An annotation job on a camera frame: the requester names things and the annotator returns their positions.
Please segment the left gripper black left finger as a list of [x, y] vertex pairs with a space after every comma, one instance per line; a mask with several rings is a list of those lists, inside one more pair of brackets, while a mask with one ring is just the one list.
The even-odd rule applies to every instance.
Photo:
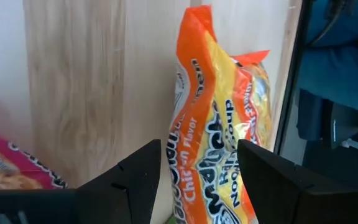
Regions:
[[76, 189], [80, 224], [150, 224], [161, 169], [153, 139]]

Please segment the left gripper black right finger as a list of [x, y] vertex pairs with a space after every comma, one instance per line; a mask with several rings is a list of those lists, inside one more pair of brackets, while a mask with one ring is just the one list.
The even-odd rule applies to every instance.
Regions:
[[300, 166], [248, 140], [237, 145], [241, 177], [259, 224], [300, 224], [302, 193], [314, 186]]

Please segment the orange chicken ramen noodle pack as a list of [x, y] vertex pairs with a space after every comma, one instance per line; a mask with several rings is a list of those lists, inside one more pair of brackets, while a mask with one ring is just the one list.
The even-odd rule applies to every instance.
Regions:
[[175, 224], [256, 224], [237, 143], [268, 148], [267, 51], [228, 55], [209, 5], [189, 7], [177, 40], [175, 110], [166, 145]]

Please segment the blue fabric item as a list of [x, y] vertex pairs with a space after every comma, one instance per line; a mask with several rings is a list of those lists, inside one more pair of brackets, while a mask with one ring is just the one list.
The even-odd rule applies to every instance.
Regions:
[[301, 57], [297, 130], [300, 138], [321, 137], [323, 101], [358, 110], [358, 0], [314, 0]]

